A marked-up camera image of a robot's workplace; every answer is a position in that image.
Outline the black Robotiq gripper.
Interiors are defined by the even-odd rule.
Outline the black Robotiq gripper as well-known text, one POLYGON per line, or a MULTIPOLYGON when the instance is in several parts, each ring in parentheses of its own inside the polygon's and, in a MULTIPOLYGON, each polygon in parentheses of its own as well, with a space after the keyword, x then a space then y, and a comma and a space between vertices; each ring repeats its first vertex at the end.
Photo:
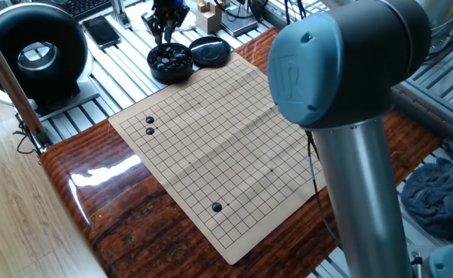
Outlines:
POLYGON ((162 44, 163 28, 159 19, 166 19, 164 40, 170 42, 172 33, 177 27, 181 26, 190 9, 183 4, 182 0, 154 0, 153 10, 154 13, 144 13, 141 19, 153 35, 156 44, 160 46, 162 44))

